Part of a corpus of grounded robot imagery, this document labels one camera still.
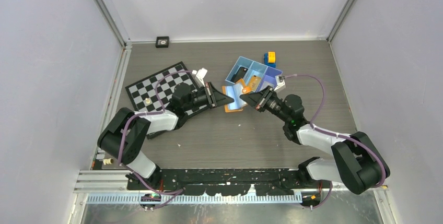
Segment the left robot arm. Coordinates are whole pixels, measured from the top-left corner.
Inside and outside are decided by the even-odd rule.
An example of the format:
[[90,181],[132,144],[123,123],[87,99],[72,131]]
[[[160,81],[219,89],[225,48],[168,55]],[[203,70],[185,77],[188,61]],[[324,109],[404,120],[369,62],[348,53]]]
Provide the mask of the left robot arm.
[[174,131],[189,119],[187,111],[201,106],[210,109],[234,101],[218,91],[211,82],[192,91],[188,84],[178,84],[166,108],[157,112],[135,112],[121,108],[100,134],[97,146],[140,176],[149,190],[160,183],[159,167],[142,152],[141,147],[151,133]]

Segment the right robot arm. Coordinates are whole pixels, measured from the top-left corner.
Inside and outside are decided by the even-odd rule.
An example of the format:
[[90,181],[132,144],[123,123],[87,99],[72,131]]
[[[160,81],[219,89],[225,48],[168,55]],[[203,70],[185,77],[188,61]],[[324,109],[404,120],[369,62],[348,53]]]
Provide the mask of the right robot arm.
[[333,159],[313,157],[299,165],[298,181],[313,187],[319,180],[344,184],[352,193],[382,186],[390,168],[369,136],[364,132],[341,134],[318,127],[304,117],[304,106],[298,95],[278,97],[272,87],[240,96],[259,112],[268,111],[284,122],[286,138],[298,145],[310,146],[330,154]]

